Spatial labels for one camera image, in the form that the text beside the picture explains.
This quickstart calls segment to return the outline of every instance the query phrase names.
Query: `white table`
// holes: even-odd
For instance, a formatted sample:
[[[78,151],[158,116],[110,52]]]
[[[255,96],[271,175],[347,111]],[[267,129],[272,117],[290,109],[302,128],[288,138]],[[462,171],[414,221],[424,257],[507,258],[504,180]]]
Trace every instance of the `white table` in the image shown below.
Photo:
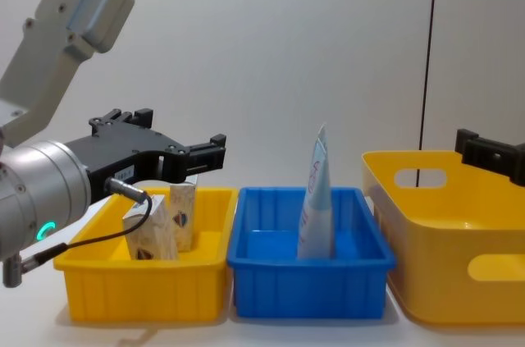
[[[82,220],[27,249],[23,257],[53,244],[69,241],[95,214],[95,204]],[[85,326],[71,323],[66,287],[51,262],[24,276],[14,290],[0,287],[0,345],[2,346],[476,346],[525,345],[525,327],[496,329],[429,328],[408,320],[390,297],[380,321],[240,319],[230,307],[211,325],[187,324]]]

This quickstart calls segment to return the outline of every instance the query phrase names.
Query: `yellow storage basket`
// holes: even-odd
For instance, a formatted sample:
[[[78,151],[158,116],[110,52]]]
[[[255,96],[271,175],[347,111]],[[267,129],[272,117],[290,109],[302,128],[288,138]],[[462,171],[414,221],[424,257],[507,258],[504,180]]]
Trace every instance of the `yellow storage basket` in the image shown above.
[[[398,266],[389,286],[422,322],[525,323],[525,188],[454,152],[363,155],[363,188]],[[402,170],[438,169],[437,188],[400,187]]]
[[[169,195],[169,188],[147,189]],[[197,189],[194,244],[177,261],[132,261],[126,238],[80,246],[57,257],[75,321],[212,321],[224,305],[226,251],[236,189]],[[73,242],[122,230],[133,202],[112,196]]]

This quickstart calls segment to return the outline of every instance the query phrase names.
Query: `silver metal cylinder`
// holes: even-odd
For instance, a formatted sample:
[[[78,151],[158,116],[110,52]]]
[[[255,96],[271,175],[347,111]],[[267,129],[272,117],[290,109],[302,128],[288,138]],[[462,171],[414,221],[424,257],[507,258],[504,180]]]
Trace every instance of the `silver metal cylinder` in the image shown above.
[[[0,261],[81,218],[91,201],[85,167],[58,142],[0,158]]]

